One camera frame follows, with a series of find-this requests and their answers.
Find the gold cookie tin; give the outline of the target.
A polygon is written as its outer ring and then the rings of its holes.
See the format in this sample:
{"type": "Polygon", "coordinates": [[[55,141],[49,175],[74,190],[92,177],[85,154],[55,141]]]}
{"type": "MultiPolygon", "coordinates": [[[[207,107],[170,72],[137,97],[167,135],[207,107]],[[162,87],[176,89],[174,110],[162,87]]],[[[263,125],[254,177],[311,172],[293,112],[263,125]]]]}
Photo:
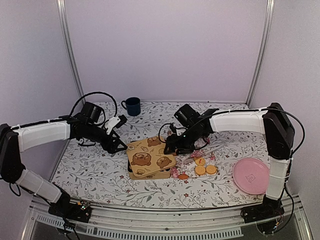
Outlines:
{"type": "Polygon", "coordinates": [[[132,180],[161,180],[161,179],[168,179],[171,176],[171,168],[167,168],[165,170],[156,172],[155,174],[147,175],[144,177],[137,177],[133,174],[132,168],[130,166],[130,162],[127,163],[127,172],[128,176],[132,180]]]}

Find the tin lid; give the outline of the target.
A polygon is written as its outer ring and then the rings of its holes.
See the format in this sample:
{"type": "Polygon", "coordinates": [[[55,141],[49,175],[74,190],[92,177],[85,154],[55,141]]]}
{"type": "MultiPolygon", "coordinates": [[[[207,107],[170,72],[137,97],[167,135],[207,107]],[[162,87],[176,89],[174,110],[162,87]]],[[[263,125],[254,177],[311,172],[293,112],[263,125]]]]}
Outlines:
{"type": "Polygon", "coordinates": [[[128,143],[126,154],[133,174],[143,178],[175,167],[175,157],[164,154],[165,145],[164,138],[158,136],[128,143]]]}

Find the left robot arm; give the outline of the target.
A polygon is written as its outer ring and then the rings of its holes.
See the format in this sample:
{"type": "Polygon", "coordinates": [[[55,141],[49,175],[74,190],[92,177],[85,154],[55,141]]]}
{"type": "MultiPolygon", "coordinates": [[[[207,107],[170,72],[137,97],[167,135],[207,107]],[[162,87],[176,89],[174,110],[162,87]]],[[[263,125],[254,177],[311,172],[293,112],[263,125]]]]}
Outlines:
{"type": "Polygon", "coordinates": [[[67,140],[89,140],[100,144],[109,154],[126,150],[115,131],[126,122],[124,115],[106,118],[100,106],[86,102],[76,114],[25,125],[3,123],[0,126],[0,176],[5,182],[54,203],[63,217],[70,217],[75,210],[68,194],[41,174],[48,175],[53,170],[59,150],[67,140]]]}

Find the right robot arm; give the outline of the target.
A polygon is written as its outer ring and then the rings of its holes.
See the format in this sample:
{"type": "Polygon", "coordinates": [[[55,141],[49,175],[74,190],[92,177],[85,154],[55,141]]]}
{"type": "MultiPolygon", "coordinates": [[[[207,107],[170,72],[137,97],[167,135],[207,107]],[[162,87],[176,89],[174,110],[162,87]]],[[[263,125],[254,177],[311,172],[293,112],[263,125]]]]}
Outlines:
{"type": "Polygon", "coordinates": [[[278,210],[293,155],[294,127],[278,103],[262,110],[183,105],[169,124],[164,151],[189,175],[172,197],[178,207],[229,207],[268,199],[262,218],[278,210]]]}

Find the jam-striped round cookie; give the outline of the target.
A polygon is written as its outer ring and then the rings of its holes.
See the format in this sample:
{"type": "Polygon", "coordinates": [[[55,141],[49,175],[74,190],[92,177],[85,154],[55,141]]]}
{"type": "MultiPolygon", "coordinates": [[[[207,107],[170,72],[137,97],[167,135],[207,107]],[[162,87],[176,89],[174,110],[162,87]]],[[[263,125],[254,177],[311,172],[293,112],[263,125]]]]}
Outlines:
{"type": "Polygon", "coordinates": [[[206,160],[203,157],[195,158],[194,161],[197,166],[204,166],[206,164],[206,160]]]}

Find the floral cookie tray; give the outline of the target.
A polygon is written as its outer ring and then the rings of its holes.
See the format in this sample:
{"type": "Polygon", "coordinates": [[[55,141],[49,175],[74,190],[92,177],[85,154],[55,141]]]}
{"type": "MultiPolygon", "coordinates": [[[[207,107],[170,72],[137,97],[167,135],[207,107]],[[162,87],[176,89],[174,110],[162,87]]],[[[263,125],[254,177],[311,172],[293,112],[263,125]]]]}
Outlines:
{"type": "Polygon", "coordinates": [[[215,153],[225,144],[225,141],[213,142],[192,153],[175,156],[176,165],[171,168],[170,176],[186,180],[217,174],[219,170],[215,153]]]}

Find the round waffle cookie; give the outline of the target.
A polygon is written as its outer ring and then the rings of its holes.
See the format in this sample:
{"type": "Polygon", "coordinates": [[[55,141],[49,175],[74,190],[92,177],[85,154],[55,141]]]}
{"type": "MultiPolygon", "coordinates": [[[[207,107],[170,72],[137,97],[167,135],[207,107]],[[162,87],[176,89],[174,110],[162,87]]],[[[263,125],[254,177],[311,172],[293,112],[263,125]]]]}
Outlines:
{"type": "Polygon", "coordinates": [[[198,176],[202,176],[206,173],[206,168],[203,165],[197,165],[194,171],[198,176]]]}
{"type": "Polygon", "coordinates": [[[215,174],[215,173],[217,172],[217,168],[216,168],[216,166],[214,166],[214,165],[208,165],[208,166],[205,168],[205,170],[206,170],[206,173],[208,173],[208,174],[210,174],[210,175],[213,175],[213,174],[215,174]]]}

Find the floral tablecloth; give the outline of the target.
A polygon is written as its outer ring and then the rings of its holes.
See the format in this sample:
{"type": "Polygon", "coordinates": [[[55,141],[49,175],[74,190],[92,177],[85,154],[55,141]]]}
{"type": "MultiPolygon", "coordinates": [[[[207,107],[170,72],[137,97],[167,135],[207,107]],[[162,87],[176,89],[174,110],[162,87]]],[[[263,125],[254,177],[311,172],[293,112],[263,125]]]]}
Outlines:
{"type": "Polygon", "coordinates": [[[255,158],[269,163],[264,137],[254,132],[218,132],[209,142],[225,141],[215,152],[218,173],[197,178],[133,180],[125,151],[109,154],[99,144],[71,140],[52,177],[72,198],[131,207],[194,209],[258,204],[262,195],[241,191],[233,180],[235,163],[255,158]]]}

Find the dark blue mug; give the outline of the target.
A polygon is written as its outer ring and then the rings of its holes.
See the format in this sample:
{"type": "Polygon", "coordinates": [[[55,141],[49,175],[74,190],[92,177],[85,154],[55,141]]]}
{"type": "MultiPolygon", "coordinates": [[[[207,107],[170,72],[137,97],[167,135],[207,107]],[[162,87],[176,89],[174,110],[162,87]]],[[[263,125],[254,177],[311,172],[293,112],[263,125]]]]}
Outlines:
{"type": "Polygon", "coordinates": [[[129,97],[120,104],[129,116],[136,117],[141,113],[141,100],[138,97],[129,97]]]}

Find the pink plate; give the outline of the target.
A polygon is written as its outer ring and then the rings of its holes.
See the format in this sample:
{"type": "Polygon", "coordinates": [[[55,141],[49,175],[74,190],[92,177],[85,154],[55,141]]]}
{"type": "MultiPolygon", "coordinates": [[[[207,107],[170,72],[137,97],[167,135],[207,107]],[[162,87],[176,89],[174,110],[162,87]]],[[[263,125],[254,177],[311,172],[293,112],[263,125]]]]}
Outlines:
{"type": "Polygon", "coordinates": [[[235,185],[250,195],[262,195],[269,184],[268,166],[256,158],[243,158],[233,167],[235,185]]]}

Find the aluminium front rail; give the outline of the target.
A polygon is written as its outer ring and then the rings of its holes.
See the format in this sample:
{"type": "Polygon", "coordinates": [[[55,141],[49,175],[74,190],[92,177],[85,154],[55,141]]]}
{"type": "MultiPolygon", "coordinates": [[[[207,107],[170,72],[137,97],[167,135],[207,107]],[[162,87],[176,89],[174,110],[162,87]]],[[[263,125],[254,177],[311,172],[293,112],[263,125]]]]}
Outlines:
{"type": "Polygon", "coordinates": [[[299,196],[282,199],[284,214],[276,218],[245,222],[241,206],[224,208],[155,209],[112,204],[91,205],[87,223],[74,229],[48,212],[34,199],[22,230],[24,240],[313,240],[299,196]]]}

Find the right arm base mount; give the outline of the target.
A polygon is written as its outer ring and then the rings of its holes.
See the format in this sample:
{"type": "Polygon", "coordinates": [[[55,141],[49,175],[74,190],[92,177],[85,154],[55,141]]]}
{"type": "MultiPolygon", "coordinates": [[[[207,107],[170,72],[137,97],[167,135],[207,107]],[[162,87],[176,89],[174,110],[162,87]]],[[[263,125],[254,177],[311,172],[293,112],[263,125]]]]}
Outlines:
{"type": "Polygon", "coordinates": [[[252,223],[282,216],[284,213],[285,211],[282,205],[273,207],[271,204],[261,203],[243,207],[240,211],[240,216],[243,218],[245,223],[252,223]]]}

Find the left frame post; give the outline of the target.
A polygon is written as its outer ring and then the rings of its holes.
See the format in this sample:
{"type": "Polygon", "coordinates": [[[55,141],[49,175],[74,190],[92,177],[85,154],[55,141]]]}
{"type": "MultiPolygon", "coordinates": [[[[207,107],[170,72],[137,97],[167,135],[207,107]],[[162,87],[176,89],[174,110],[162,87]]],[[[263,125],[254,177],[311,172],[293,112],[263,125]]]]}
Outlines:
{"type": "Polygon", "coordinates": [[[73,51],[72,40],[71,40],[71,35],[70,35],[70,30],[68,25],[67,12],[66,12],[66,1],[57,0],[56,3],[57,3],[57,11],[59,16],[60,26],[62,30],[62,36],[64,39],[66,53],[67,53],[71,73],[73,76],[75,88],[78,95],[82,97],[84,95],[84,90],[81,84],[79,71],[77,68],[77,63],[76,63],[76,59],[73,51]]]}

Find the frame post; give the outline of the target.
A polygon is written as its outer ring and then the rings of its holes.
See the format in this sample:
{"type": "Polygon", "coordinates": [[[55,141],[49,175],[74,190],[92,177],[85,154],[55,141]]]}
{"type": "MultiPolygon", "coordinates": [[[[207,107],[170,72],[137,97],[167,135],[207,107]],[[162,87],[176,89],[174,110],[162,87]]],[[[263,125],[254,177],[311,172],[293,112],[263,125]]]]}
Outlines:
{"type": "Polygon", "coordinates": [[[68,25],[67,12],[66,12],[66,1],[57,0],[56,3],[57,3],[57,11],[59,16],[60,26],[62,30],[62,36],[64,39],[66,53],[67,53],[71,73],[73,76],[75,88],[78,95],[82,97],[84,95],[84,90],[81,84],[79,71],[77,68],[77,63],[76,63],[76,59],[73,51],[72,40],[71,40],[71,35],[70,35],[70,30],[68,25]]]}
{"type": "Polygon", "coordinates": [[[250,107],[252,105],[252,101],[254,99],[255,91],[258,86],[258,81],[260,77],[260,73],[262,70],[264,57],[268,45],[268,40],[270,36],[272,21],[273,21],[273,13],[274,13],[274,0],[267,0],[266,1],[266,9],[265,9],[265,17],[263,22],[263,29],[262,29],[262,37],[259,45],[259,51],[257,55],[256,64],[253,71],[253,76],[251,80],[251,84],[249,87],[248,95],[246,98],[245,104],[250,107]]]}

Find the right frame post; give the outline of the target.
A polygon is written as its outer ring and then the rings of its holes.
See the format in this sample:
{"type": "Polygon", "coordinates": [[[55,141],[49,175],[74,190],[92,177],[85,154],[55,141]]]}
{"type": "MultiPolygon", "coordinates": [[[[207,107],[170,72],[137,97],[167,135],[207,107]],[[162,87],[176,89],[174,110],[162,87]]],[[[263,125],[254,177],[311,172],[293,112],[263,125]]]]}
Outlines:
{"type": "Polygon", "coordinates": [[[257,55],[256,64],[253,71],[253,76],[251,80],[251,84],[249,87],[248,95],[246,98],[245,104],[250,107],[252,105],[252,101],[254,99],[255,91],[258,86],[258,81],[260,77],[260,73],[262,70],[264,57],[268,45],[268,40],[270,36],[272,21],[273,21],[273,13],[274,13],[274,0],[267,0],[266,1],[266,9],[265,9],[265,17],[263,22],[263,29],[262,29],[262,37],[259,45],[259,51],[257,55]]]}

